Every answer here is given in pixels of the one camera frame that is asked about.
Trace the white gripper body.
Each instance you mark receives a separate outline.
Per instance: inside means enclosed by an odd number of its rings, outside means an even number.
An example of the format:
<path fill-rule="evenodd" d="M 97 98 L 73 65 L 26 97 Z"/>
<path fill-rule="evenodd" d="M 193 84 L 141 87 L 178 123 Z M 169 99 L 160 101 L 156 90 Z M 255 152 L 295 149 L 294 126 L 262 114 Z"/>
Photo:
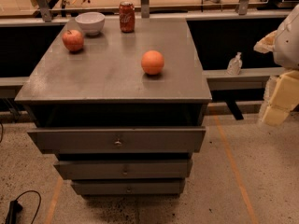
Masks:
<path fill-rule="evenodd" d="M 299 5 L 278 27 L 273 56 L 274 62 L 284 68 L 299 68 Z"/>

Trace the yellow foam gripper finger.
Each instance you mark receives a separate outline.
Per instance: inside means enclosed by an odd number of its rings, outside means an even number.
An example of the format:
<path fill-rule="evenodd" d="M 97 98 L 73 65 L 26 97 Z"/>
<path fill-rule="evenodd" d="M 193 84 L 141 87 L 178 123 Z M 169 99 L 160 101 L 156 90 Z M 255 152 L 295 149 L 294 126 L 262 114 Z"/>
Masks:
<path fill-rule="evenodd" d="M 261 121 L 278 126 L 299 105 L 299 71 L 290 70 L 266 83 L 261 105 Z"/>
<path fill-rule="evenodd" d="M 277 31 L 273 31 L 258 41 L 253 49 L 262 54 L 273 52 Z"/>

